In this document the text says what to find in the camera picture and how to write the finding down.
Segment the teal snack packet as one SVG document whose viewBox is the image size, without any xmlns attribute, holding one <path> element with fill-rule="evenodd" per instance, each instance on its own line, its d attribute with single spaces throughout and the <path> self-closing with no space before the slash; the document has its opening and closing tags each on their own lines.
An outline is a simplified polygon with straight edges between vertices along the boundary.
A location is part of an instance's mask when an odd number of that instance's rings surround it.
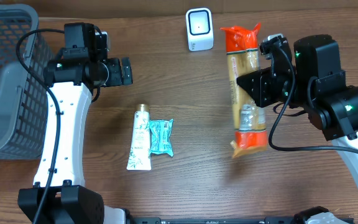
<svg viewBox="0 0 358 224">
<path fill-rule="evenodd" d="M 168 154 L 173 157 L 173 148 L 170 142 L 172 134 L 173 119 L 170 120 L 151 120 L 151 154 Z"/>
</svg>

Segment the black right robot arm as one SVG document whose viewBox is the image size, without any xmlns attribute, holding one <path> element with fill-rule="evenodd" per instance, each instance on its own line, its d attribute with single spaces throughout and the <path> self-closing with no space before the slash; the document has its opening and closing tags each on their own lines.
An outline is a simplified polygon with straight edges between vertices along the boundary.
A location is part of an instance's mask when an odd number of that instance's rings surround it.
<svg viewBox="0 0 358 224">
<path fill-rule="evenodd" d="M 269 67 L 237 78 L 259 107 L 281 101 L 302 107 L 351 172 L 358 188 L 358 86 L 347 86 L 341 68 Z"/>
</svg>

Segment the orange long noodle packet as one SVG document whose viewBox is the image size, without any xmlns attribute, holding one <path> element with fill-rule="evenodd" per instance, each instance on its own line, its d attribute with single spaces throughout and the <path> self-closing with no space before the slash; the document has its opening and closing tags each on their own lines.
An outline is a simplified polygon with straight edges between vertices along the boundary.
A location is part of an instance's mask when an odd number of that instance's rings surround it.
<svg viewBox="0 0 358 224">
<path fill-rule="evenodd" d="M 252 30 L 241 26 L 222 27 L 226 37 L 226 55 L 234 120 L 234 150 L 232 158 L 254 154 L 267 149 L 264 109 L 259 108 L 249 94 L 236 82 L 260 68 L 257 35 L 261 23 Z"/>
</svg>

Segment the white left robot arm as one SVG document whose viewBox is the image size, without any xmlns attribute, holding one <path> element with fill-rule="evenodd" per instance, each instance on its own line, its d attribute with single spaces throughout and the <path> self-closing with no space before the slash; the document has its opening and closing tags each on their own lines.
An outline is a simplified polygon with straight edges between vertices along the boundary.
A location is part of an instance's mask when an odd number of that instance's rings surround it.
<svg viewBox="0 0 358 224">
<path fill-rule="evenodd" d="M 104 204 L 85 187 L 83 141 L 92 90 L 132 84 L 128 58 L 51 60 L 44 147 L 33 186 L 21 189 L 18 205 L 32 223 L 132 223 L 124 208 Z"/>
</svg>

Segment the white tube with gold cap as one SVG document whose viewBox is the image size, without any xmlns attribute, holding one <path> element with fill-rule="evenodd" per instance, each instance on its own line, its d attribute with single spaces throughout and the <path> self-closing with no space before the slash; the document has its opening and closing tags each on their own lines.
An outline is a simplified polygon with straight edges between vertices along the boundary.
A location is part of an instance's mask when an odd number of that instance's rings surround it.
<svg viewBox="0 0 358 224">
<path fill-rule="evenodd" d="M 132 141 L 127 170 L 151 170 L 149 106 L 139 104 L 134 113 Z"/>
</svg>

